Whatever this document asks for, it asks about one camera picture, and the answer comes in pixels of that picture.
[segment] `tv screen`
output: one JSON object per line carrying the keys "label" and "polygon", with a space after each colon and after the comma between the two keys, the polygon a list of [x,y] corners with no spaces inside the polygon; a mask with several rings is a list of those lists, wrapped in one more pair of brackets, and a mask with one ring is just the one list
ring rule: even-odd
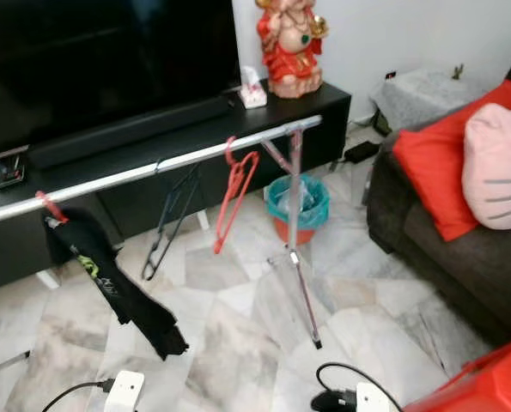
{"label": "tv screen", "polygon": [[239,84],[232,0],[0,0],[0,152]]}

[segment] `red statue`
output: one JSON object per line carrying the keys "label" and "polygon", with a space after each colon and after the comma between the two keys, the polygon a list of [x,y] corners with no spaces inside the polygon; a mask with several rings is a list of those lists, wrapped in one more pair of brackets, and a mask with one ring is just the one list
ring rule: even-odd
{"label": "red statue", "polygon": [[257,25],[269,89],[286,99],[318,90],[322,70],[314,58],[322,54],[325,20],[312,11],[315,0],[256,0],[265,9]]}

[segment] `grey sofa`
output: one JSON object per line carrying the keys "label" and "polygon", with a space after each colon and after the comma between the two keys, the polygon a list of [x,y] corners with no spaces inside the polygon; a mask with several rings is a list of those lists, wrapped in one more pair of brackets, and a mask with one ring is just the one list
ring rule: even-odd
{"label": "grey sofa", "polygon": [[368,194],[370,237],[433,282],[490,342],[511,340],[511,230],[478,227],[444,242],[394,158],[397,139],[398,133],[386,138],[374,164]]}

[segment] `red object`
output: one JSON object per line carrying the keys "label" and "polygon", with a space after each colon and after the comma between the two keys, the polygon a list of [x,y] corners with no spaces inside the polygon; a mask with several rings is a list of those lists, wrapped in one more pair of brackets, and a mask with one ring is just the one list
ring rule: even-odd
{"label": "red object", "polygon": [[[278,236],[284,243],[289,242],[289,226],[285,221],[281,221],[277,217],[274,218],[274,227],[278,233]],[[298,230],[297,231],[297,245],[304,245],[310,242],[313,238],[315,230]]]}
{"label": "red object", "polygon": [[489,103],[511,110],[511,81],[506,80],[480,100],[421,131],[400,131],[393,148],[445,241],[478,226],[463,196],[463,145],[467,120]]}
{"label": "red object", "polygon": [[63,214],[62,210],[55,203],[49,200],[49,197],[47,197],[43,191],[36,191],[35,196],[43,201],[45,208],[49,210],[51,214],[57,218],[57,220],[61,221],[62,223],[66,223],[69,220]]}
{"label": "red object", "polygon": [[511,412],[511,343],[466,365],[438,391],[405,412]]}
{"label": "red object", "polygon": [[[222,249],[222,245],[224,244],[225,239],[228,236],[228,232],[232,227],[232,223],[234,222],[234,218],[238,213],[238,210],[241,206],[241,201],[246,194],[247,187],[249,183],[252,181],[253,174],[255,173],[255,169],[259,164],[259,153],[250,152],[244,157],[244,159],[240,162],[236,161],[232,156],[232,151],[230,150],[230,145],[234,141],[235,137],[230,137],[227,141],[228,148],[225,152],[225,158],[227,159],[227,163],[230,165],[230,175],[228,176],[228,189],[227,193],[224,195],[224,199],[222,200],[221,212],[219,213],[219,219],[217,220],[217,240],[215,242],[215,246],[213,248],[214,253],[220,253]],[[248,162],[251,162],[251,168],[249,169],[249,173],[246,176],[244,171]],[[224,223],[225,215],[227,214],[228,203],[234,199],[238,195],[238,191],[240,190],[240,195],[238,196],[238,200],[234,205],[234,209],[232,210],[232,215],[228,219],[227,227],[224,231],[224,234],[221,234],[222,225]]]}
{"label": "red object", "polygon": [[[274,10],[266,10],[257,25],[257,31],[264,43],[271,35],[268,23],[274,13],[276,13]],[[305,9],[305,13],[310,20],[314,18],[313,11],[309,7]],[[313,73],[313,68],[318,64],[314,54],[322,54],[321,39],[312,39],[308,47],[300,53],[289,53],[276,43],[271,51],[264,51],[263,63],[268,66],[269,76],[275,82],[280,81],[286,75],[300,78],[309,77]]]}

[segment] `red hanger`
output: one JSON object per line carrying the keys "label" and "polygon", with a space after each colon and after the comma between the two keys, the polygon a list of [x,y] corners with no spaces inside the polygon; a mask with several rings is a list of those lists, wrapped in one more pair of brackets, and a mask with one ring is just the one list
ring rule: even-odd
{"label": "red hanger", "polygon": [[41,199],[43,202],[43,205],[47,210],[49,210],[57,220],[61,221],[62,223],[66,223],[69,219],[63,214],[62,210],[51,200],[49,200],[49,197],[43,192],[43,191],[36,191],[35,196],[38,199]]}
{"label": "red hanger", "polygon": [[[230,150],[230,146],[232,142],[236,138],[234,136],[230,137],[227,140],[228,147],[225,151],[225,158],[227,159],[227,163],[230,165],[230,175],[228,176],[228,189],[227,193],[224,195],[224,199],[222,200],[221,212],[219,213],[219,219],[217,220],[217,240],[215,242],[215,246],[213,251],[215,253],[221,252],[222,246],[224,244],[225,239],[228,236],[228,232],[232,227],[232,223],[238,210],[240,209],[241,202],[246,194],[247,187],[252,181],[253,174],[255,173],[255,169],[257,169],[257,165],[259,164],[259,153],[250,152],[242,159],[242,161],[238,162],[232,156],[232,151]],[[249,173],[246,176],[244,168],[246,167],[247,162],[251,162],[252,165],[249,169]],[[228,220],[227,227],[224,231],[224,234],[221,234],[222,225],[224,222],[225,215],[227,214],[228,203],[238,195],[238,191],[240,190],[240,195],[238,196],[238,200],[236,201],[236,205],[232,211],[232,215]]]}

